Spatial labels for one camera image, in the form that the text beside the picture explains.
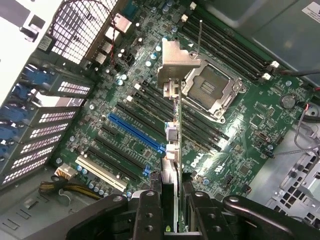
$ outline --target pcie slot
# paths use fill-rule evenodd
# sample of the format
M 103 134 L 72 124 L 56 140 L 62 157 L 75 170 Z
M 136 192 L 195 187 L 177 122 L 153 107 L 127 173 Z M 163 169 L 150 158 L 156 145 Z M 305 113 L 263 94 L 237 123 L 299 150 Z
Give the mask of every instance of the pcie slot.
M 151 148 L 155 149 L 158 153 L 164 153 L 166 149 L 162 144 L 157 143 L 151 137 L 145 135 L 143 132 L 139 131 L 129 123 L 125 122 L 123 119 L 115 115 L 114 113 L 108 114 L 108 119 L 111 120 L 113 123 L 118 125 L 119 127 L 125 129 L 127 132 L 131 133 L 137 139 L 141 140 L 146 145 L 150 146 Z
M 142 119 L 142 117 L 135 114 L 130 108 L 126 107 L 123 103 L 118 102 L 115 107 L 119 109 L 120 111 L 124 112 L 134 120 L 136 120 L 138 123 L 147 126 L 152 131 L 156 132 L 162 137 L 166 137 L 163 129 L 159 129 L 157 126 L 152 125 L 151 123 L 147 122 L 146 120 Z
M 151 86 L 147 81 L 143 81 L 142 85 L 145 86 L 145 88 L 144 88 L 145 90 L 149 90 L 151 92 L 151 95 L 150 95 L 151 97 L 153 97 L 153 98 L 157 97 L 157 99 L 160 100 L 159 102 L 162 102 L 164 105 L 166 105 L 166 106 L 168 106 L 170 108 L 172 107 L 172 104 L 170 104 L 169 100 L 163 98 L 158 89 L 156 89 L 153 86 Z M 223 132 L 219 131 L 218 129 L 214 128 L 213 126 L 210 126 L 203 119 L 201 119 L 200 117 L 196 116 L 187 107 L 183 106 L 182 109 L 183 109 L 183 115 L 188 117 L 188 118 L 190 118 L 191 122 L 193 122 L 193 123 L 201 122 L 203 125 L 205 125 L 207 128 L 209 128 L 208 130 L 211 131 L 211 133 L 213 135 L 218 135 L 218 136 L 224 138 L 225 140 L 229 140 L 230 139 Z
M 110 144 L 109 142 L 107 142 L 105 139 L 103 139 L 101 136 L 96 136 L 94 139 L 97 143 L 103 145 L 104 147 L 108 148 L 108 150 L 110 150 L 111 152 L 115 153 L 118 156 L 121 156 L 122 158 L 124 158 L 125 160 L 127 160 L 129 163 L 133 164 L 134 166 L 136 166 L 139 170 L 144 170 L 145 166 L 135 160 L 132 156 L 130 156 L 129 154 L 123 152 L 121 149 L 119 149 L 118 147 Z
M 132 171 L 126 169 L 123 167 L 121 164 L 117 163 L 115 160 L 111 159 L 108 157 L 106 154 L 103 152 L 99 151 L 93 146 L 90 146 L 87 151 L 90 155 L 95 156 L 96 158 L 100 159 L 107 165 L 111 166 L 112 168 L 117 169 L 120 173 L 122 173 L 125 177 L 129 178 L 132 181 L 137 181 L 139 179 L 138 175 L 133 173 Z
M 188 25 L 188 27 L 191 27 L 194 31 L 199 31 L 199 22 L 193 23 L 188 21 L 186 25 Z M 260 67 L 252 65 L 249 61 L 247 61 L 242 56 L 233 51 L 230 46 L 226 46 L 225 41 L 219 41 L 218 36 L 214 36 L 214 32 L 212 32 L 210 28 L 206 26 L 206 24 L 203 24 L 204 29 L 202 32 L 203 35 L 201 35 L 202 38 L 206 39 L 212 45 L 216 44 L 216 48 L 218 48 L 219 51 L 221 51 L 226 56 L 229 56 L 230 58 L 234 59 L 235 61 L 239 62 L 239 64 L 241 64 L 243 68 L 246 68 L 248 71 L 250 71 L 250 73 L 258 75 L 261 72 Z
M 143 94 L 144 94 L 145 92 L 141 92 L 141 93 L 142 93 L 142 94 L 139 95 L 140 99 L 144 99 L 147 103 L 150 103 L 150 101 L 153 101 L 153 102 L 156 101 L 156 99 L 153 99 L 154 96 L 152 96 L 152 97 L 150 97 L 150 98 L 145 98 L 145 97 L 143 97 Z M 172 109 L 170 109 L 167 105 L 163 105 L 163 104 L 160 105 L 161 103 L 160 103 L 159 101 L 158 101 L 157 104 L 158 104 L 159 106 L 156 106 L 155 104 L 153 104 L 152 106 L 153 106 L 155 109 L 157 109 L 158 112 L 164 113 L 167 118 L 173 119 L 173 113 L 172 113 L 172 112 L 169 112 L 169 111 L 172 110 Z M 194 132 L 197 133 L 197 135 L 201 136 L 202 139 L 204 139 L 203 136 L 207 136 L 207 138 L 206 138 L 207 141 L 209 141 L 209 142 L 212 143 L 212 144 L 210 144 L 210 145 L 216 146 L 216 149 L 217 149 L 217 150 L 220 149 L 220 147 L 218 147 L 218 146 L 215 144 L 215 142 L 216 142 L 216 143 L 219 142 L 219 139 L 216 137 L 216 135 L 215 135 L 215 134 L 214 134 L 214 136 L 208 135 L 207 132 L 203 131 L 202 129 L 199 128 L 199 126 L 196 125 L 196 121 L 193 122 L 193 121 L 187 120 L 186 118 L 182 118 L 182 124 L 185 125 L 185 126 L 188 126 L 189 128 L 194 129 Z
M 142 105 L 148 112 L 151 112 L 153 115 L 158 116 L 163 122 L 167 122 L 166 118 L 164 118 L 163 116 L 159 115 L 159 112 L 156 109 L 154 109 L 152 107 L 148 107 L 144 103 L 142 103 Z M 190 125 L 187 124 L 184 120 L 182 121 L 182 125 L 188 125 L 188 127 L 189 127 L 189 128 L 184 128 L 183 129 L 182 135 L 184 137 L 186 137 L 187 139 L 195 142 L 198 146 L 201 146 L 203 149 L 205 149 L 208 152 L 211 149 L 215 149 L 218 152 L 221 151 L 221 148 L 219 146 L 217 146 L 214 142 L 212 142 L 212 140 L 207 139 L 207 138 L 204 137 L 204 136 L 207 135 L 205 132 L 202 132 L 198 128 L 195 129 L 195 130 L 190 129 Z
M 115 137 L 118 134 L 117 131 L 115 131 L 114 129 L 112 129 L 112 127 L 109 127 L 106 124 L 102 125 L 101 130 L 104 131 L 105 133 L 111 135 L 112 137 Z
M 195 42 L 198 41 L 198 34 L 186 28 L 186 26 L 183 27 L 183 34 L 185 34 L 187 37 L 189 37 L 191 40 Z M 231 60 L 229 57 L 219 52 L 218 49 L 214 47 L 214 45 L 212 45 L 211 43 L 209 44 L 203 38 L 201 38 L 201 46 L 205 48 L 213 56 L 216 56 L 217 58 L 219 58 L 220 60 L 228 64 L 230 67 L 235 69 L 239 74 L 246 77 L 247 79 L 255 80 L 257 78 L 256 76 L 248 72 L 246 69 L 243 69 L 240 65 L 238 65 L 236 62 Z
M 89 160 L 88 158 L 84 158 L 80 155 L 77 157 L 75 162 L 83 168 L 87 169 L 92 174 L 96 175 L 98 178 L 118 189 L 119 191 L 123 192 L 126 189 L 126 182 L 117 179 L 116 176 L 114 176 L 98 164 L 94 163 L 93 161 Z
M 208 22 L 210 24 L 210 26 L 213 28 L 215 27 L 217 29 L 217 31 L 219 31 L 219 33 L 221 35 L 223 35 L 226 39 L 228 39 L 231 43 L 233 43 L 235 46 L 239 47 L 240 49 L 246 51 L 247 54 L 253 56 L 255 58 L 256 61 L 258 61 L 261 65 L 265 64 L 265 60 L 259 56 L 257 53 L 255 53 L 254 51 L 252 51 L 250 48 L 248 48 L 247 46 L 245 46 L 244 44 L 242 44 L 240 41 L 238 41 L 236 38 L 230 36 L 228 33 L 226 33 L 223 29 L 221 29 L 219 26 L 217 26 L 215 23 L 213 23 L 208 17 L 206 17 L 203 14 L 198 14 L 197 13 L 197 9 L 195 10 L 194 14 L 192 15 L 193 17 L 199 20 L 205 20 L 206 22 Z
M 195 26 L 199 26 L 199 21 L 202 18 L 197 17 L 196 15 L 192 15 L 188 18 L 188 22 L 194 24 Z M 237 54 L 243 60 L 254 66 L 256 69 L 261 70 L 265 66 L 265 61 L 260 61 L 255 58 L 255 54 L 250 51 L 247 52 L 244 50 L 243 45 L 239 42 L 233 41 L 229 35 L 227 35 L 223 30 L 221 30 L 218 26 L 211 24 L 209 21 L 203 21 L 202 24 L 203 31 L 205 33 L 210 33 L 215 39 L 223 43 L 224 46 L 229 48 L 232 52 Z

